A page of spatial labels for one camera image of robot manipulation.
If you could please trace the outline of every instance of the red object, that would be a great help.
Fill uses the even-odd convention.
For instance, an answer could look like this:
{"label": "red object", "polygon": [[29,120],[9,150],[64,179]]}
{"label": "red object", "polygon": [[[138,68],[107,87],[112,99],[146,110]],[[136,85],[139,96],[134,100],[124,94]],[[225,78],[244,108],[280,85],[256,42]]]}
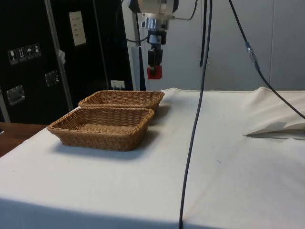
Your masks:
{"label": "red object", "polygon": [[151,68],[147,68],[147,75],[149,80],[160,80],[162,78],[162,65],[156,66],[156,75],[151,73]]}

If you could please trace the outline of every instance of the rectangular basket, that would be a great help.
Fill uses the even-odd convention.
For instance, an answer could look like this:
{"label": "rectangular basket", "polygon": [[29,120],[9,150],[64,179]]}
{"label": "rectangular basket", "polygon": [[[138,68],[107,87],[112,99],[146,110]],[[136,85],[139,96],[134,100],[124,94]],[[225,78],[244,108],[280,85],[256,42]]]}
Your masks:
{"label": "rectangular basket", "polygon": [[99,91],[79,102],[80,107],[146,108],[155,112],[164,92]]}
{"label": "rectangular basket", "polygon": [[80,108],[49,125],[64,145],[130,151],[146,134],[153,110]]}

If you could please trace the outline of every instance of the white cloth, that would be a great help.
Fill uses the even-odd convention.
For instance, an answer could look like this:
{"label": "white cloth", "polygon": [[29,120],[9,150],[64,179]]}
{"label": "white cloth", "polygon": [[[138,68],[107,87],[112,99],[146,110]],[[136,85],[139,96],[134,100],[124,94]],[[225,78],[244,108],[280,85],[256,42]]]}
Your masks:
{"label": "white cloth", "polygon": [[[281,95],[299,112],[305,114],[304,91],[285,91],[281,92]],[[245,135],[305,130],[305,120],[265,87],[250,92],[242,106],[247,117]]]}
{"label": "white cloth", "polygon": [[[305,142],[244,136],[256,93],[204,93],[185,229],[304,228]],[[132,152],[63,146],[46,129],[25,141],[0,158],[0,228],[178,228],[198,96],[165,91]]]}

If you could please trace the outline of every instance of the white wall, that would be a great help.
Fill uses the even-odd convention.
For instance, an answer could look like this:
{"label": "white wall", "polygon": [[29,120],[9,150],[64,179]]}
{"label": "white wall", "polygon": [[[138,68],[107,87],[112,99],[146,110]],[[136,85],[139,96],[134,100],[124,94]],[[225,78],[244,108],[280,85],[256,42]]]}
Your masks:
{"label": "white wall", "polygon": [[[190,17],[195,0],[180,0],[179,3],[175,15]],[[266,79],[276,89],[305,89],[305,2],[233,0],[233,4]],[[163,78],[149,80],[149,90],[200,88],[202,7],[199,1],[192,21],[171,21],[167,44],[163,46]],[[146,31],[141,32],[144,38]],[[142,47],[146,64],[150,46],[142,42]],[[254,90],[262,85],[228,0],[214,0],[206,90]]]}
{"label": "white wall", "polygon": [[278,90],[305,89],[305,1],[276,0],[270,83]]}

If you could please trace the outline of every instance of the wooden surface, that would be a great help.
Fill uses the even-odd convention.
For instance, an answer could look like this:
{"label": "wooden surface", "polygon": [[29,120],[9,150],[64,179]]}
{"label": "wooden surface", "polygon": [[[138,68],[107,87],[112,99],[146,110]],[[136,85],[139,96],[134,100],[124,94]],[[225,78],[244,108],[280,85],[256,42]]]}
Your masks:
{"label": "wooden surface", "polygon": [[32,137],[46,125],[19,124],[19,123],[1,123],[0,129],[4,133],[0,134],[0,157],[20,145],[25,140]]}

